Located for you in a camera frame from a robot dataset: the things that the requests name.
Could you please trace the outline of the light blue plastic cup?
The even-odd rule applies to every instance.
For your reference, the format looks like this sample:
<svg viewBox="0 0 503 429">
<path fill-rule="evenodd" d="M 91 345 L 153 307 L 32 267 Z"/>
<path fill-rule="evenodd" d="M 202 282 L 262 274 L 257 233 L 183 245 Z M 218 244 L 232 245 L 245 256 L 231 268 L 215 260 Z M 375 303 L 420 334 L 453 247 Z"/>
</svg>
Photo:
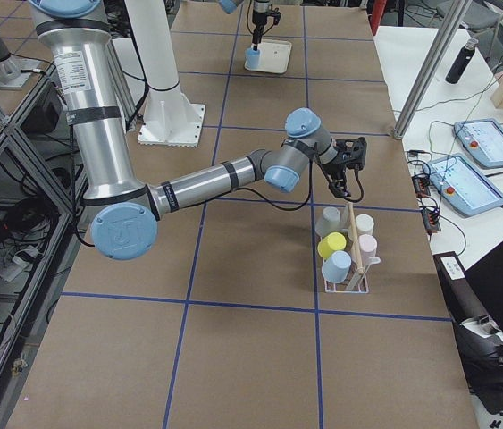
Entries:
<svg viewBox="0 0 503 429">
<path fill-rule="evenodd" d="M 261 51 L 253 47 L 247 48 L 245 51 L 245 67 L 248 70 L 257 70 L 260 64 Z"/>
</svg>

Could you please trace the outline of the grey plastic cup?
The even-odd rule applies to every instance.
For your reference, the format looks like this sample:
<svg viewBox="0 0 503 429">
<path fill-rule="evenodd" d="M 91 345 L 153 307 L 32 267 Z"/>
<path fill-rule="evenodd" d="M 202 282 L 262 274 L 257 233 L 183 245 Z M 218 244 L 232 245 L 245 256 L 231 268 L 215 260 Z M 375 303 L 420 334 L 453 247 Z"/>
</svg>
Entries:
<svg viewBox="0 0 503 429">
<path fill-rule="evenodd" d="M 340 229 L 341 213 L 338 208 L 327 206 L 322 210 L 321 215 L 315 223 L 315 233 L 324 238 Z"/>
</svg>

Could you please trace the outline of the cream plastic cup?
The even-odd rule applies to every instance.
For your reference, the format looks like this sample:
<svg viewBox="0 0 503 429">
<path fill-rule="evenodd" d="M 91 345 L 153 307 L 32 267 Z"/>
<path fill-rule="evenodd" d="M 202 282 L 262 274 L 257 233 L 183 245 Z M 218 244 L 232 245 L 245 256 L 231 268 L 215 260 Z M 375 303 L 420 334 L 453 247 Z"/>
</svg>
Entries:
<svg viewBox="0 0 503 429">
<path fill-rule="evenodd" d="M 374 219 L 368 214 L 358 214 L 355 221 L 347 219 L 347 237 L 352 240 L 354 235 L 360 238 L 362 235 L 373 235 Z"/>
</svg>

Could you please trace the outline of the yellow plastic cup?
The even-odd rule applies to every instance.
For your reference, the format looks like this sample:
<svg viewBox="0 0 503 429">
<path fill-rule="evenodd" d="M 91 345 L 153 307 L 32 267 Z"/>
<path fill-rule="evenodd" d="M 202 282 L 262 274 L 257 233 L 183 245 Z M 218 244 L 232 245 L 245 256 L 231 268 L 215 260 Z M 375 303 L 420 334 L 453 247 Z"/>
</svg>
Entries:
<svg viewBox="0 0 503 429">
<path fill-rule="evenodd" d="M 327 260 L 334 252 L 341 251 L 347 246 L 347 239 L 340 232 L 332 232 L 322 238 L 317 245 L 317 253 Z"/>
</svg>

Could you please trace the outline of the pink plastic cup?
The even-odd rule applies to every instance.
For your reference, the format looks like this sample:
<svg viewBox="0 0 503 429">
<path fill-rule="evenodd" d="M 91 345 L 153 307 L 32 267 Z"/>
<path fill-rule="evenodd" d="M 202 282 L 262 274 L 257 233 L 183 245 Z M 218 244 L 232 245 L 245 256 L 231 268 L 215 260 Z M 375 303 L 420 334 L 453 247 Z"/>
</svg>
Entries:
<svg viewBox="0 0 503 429">
<path fill-rule="evenodd" d="M 361 258 L 364 262 L 371 257 L 375 257 L 378 243 L 374 236 L 370 234 L 362 234 L 358 237 L 358 244 Z"/>
</svg>

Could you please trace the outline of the cream serving tray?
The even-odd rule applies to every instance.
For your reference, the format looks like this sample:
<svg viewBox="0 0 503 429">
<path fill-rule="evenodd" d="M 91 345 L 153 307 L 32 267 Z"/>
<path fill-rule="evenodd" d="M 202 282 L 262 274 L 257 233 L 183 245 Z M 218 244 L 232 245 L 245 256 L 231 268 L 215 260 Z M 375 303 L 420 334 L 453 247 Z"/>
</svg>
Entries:
<svg viewBox="0 0 503 429">
<path fill-rule="evenodd" d="M 263 39 L 258 49 L 261 51 L 260 64 L 258 69 L 252 72 L 283 74 L 287 71 L 292 50 L 289 41 Z"/>
</svg>

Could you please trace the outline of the near teach pendant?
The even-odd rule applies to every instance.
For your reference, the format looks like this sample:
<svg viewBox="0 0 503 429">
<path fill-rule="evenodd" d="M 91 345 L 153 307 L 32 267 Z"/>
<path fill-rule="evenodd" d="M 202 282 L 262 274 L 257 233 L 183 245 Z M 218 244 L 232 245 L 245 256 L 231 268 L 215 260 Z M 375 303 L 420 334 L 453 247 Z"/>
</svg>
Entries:
<svg viewBox="0 0 503 429">
<path fill-rule="evenodd" d="M 503 192 L 461 154 L 432 160 L 423 169 L 430 184 L 464 217 L 503 207 Z"/>
</svg>

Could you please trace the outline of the teach pendant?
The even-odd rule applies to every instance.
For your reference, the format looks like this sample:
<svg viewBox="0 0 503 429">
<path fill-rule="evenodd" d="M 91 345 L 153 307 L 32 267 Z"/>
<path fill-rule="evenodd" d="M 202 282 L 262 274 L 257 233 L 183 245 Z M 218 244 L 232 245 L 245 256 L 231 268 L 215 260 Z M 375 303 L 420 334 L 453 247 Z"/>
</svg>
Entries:
<svg viewBox="0 0 503 429">
<path fill-rule="evenodd" d="M 503 167 L 503 128 L 495 119 L 455 122 L 453 131 L 478 165 L 483 168 Z"/>
<path fill-rule="evenodd" d="M 503 207 L 503 192 L 461 154 L 432 160 L 423 169 L 430 184 L 464 217 Z"/>
</svg>

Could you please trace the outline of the far teach pendant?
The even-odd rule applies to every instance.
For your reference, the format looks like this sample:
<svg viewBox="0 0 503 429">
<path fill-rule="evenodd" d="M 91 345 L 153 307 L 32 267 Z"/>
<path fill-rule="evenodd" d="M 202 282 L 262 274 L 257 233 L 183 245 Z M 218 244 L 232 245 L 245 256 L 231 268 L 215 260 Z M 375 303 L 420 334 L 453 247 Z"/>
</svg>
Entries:
<svg viewBox="0 0 503 429">
<path fill-rule="evenodd" d="M 483 168 L 503 167 L 503 128 L 495 119 L 455 122 L 453 131 L 478 165 Z"/>
</svg>

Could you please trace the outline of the black water bottle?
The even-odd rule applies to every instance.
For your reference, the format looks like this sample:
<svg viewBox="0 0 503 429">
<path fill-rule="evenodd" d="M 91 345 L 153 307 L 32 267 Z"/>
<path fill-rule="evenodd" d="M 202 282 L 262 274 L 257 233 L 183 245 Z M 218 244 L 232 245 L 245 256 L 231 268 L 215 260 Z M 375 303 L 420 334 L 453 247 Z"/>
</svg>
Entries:
<svg viewBox="0 0 503 429">
<path fill-rule="evenodd" d="M 479 44 L 477 38 L 470 38 L 458 52 L 454 62 L 445 77 L 445 81 L 449 84 L 457 84 L 463 76 L 466 67 L 474 57 L 476 48 Z"/>
</svg>

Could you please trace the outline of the black monitor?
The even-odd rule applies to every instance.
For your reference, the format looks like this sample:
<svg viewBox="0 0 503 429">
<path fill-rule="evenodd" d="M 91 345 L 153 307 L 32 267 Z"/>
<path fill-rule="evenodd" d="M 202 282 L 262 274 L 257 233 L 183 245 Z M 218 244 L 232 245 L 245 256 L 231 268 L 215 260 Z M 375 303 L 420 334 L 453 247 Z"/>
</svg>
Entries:
<svg viewBox="0 0 503 429">
<path fill-rule="evenodd" d="M 468 386 L 497 414 L 503 411 L 503 240 L 470 268 L 453 252 L 433 261 Z"/>
</svg>

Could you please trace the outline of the aluminium frame post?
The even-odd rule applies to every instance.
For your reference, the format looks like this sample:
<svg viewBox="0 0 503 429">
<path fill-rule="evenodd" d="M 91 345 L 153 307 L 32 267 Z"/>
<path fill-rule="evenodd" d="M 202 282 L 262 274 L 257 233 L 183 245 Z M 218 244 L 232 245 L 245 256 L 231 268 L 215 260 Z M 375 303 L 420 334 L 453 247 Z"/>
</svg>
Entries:
<svg viewBox="0 0 503 429">
<path fill-rule="evenodd" d="M 470 0 L 455 0 L 451 3 L 391 132 L 394 139 L 403 139 L 470 4 Z"/>
</svg>

